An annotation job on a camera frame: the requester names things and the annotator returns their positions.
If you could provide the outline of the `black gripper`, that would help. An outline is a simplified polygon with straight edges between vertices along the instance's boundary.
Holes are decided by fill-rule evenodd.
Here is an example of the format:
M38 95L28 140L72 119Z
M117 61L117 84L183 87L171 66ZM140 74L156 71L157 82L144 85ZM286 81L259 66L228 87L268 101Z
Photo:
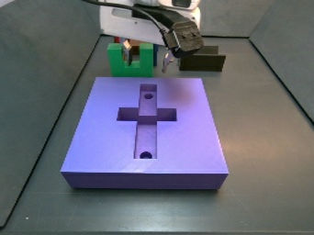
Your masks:
M168 65L175 58L192 55L203 46L201 34L193 21L175 22L168 31L161 31L164 45L169 50L163 57L161 72L167 72ZM127 65L132 62L131 45L124 41Z

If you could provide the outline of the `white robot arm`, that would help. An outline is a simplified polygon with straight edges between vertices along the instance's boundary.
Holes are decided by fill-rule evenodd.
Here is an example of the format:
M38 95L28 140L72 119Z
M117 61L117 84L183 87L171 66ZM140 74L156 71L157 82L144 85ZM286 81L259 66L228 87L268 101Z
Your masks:
M122 39L163 45L161 71L173 58L192 55L203 46L201 0L100 0L100 30Z

